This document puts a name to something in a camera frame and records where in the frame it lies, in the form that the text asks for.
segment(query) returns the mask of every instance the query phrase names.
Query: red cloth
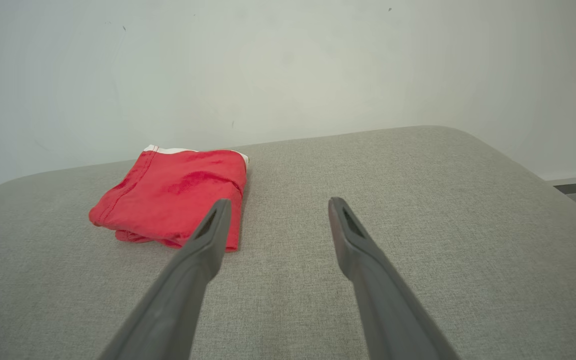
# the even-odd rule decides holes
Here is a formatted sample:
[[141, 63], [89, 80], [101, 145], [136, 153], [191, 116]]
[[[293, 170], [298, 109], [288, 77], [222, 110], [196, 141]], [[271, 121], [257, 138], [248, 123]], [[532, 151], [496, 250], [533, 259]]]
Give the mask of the red cloth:
[[231, 202], [226, 251], [236, 251], [247, 159], [231, 150], [195, 152], [151, 145], [90, 210], [89, 219], [116, 230], [115, 237], [124, 242], [154, 240], [181, 248], [215, 201], [226, 198]]

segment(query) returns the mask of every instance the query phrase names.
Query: red stitching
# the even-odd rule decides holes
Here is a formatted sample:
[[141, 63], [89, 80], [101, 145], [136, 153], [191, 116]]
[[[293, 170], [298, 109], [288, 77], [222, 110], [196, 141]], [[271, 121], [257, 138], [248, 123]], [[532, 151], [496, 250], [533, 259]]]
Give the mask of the red stitching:
[[151, 164], [153, 163], [153, 159], [155, 158], [155, 155], [157, 155], [157, 146], [155, 146], [155, 150], [152, 151], [152, 156], [150, 157], [150, 162], [147, 162], [146, 166], [144, 166], [143, 172], [141, 173], [141, 175], [139, 176], [139, 178], [137, 179], [137, 181], [135, 181], [135, 183], [129, 187], [124, 193], [122, 193], [121, 195], [119, 195], [117, 197], [117, 199], [114, 201], [114, 204], [112, 205], [112, 208], [110, 208], [110, 211], [108, 211], [107, 214], [105, 214], [105, 216], [103, 217], [103, 219], [101, 220], [101, 222], [103, 223], [104, 221], [106, 221], [106, 218], [108, 218], [108, 215], [110, 215], [110, 213], [113, 212], [113, 210], [115, 209], [115, 207], [117, 206], [117, 203], [119, 203], [119, 199], [121, 199], [123, 196], [125, 196], [126, 194], [130, 193], [131, 191], [133, 191], [133, 189], [135, 189], [135, 187], [137, 187], [137, 184], [139, 182], [141, 182], [141, 180], [144, 178], [144, 176], [146, 175], [146, 172], [148, 171], [148, 169], [150, 169]]

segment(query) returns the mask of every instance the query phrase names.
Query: cloth fold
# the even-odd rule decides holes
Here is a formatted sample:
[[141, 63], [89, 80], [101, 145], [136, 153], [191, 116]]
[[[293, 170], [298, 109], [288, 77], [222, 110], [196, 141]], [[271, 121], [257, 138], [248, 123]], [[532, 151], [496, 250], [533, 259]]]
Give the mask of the cloth fold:
[[90, 210], [89, 219], [115, 230], [117, 240], [181, 248], [215, 201], [230, 199], [226, 251], [236, 251], [248, 163], [233, 150], [148, 146], [122, 182]]

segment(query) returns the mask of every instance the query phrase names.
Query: gray fabric surface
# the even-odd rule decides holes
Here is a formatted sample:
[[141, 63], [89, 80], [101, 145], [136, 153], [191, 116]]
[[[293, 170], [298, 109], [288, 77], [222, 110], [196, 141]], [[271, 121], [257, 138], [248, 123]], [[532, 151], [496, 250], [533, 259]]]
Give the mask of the gray fabric surface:
[[[193, 358], [368, 357], [327, 219], [341, 196], [462, 358], [576, 359], [576, 203], [498, 151], [445, 127], [236, 150], [240, 251], [208, 286]], [[96, 357], [173, 255], [88, 222], [132, 164], [0, 185], [0, 359]]]

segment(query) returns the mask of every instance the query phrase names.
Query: white wall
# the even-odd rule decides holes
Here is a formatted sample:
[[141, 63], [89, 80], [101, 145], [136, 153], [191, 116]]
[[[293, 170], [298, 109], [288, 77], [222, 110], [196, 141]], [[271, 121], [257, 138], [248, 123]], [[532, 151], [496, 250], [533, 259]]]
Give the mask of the white wall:
[[410, 125], [575, 178], [576, 1], [0, 0], [0, 183]]

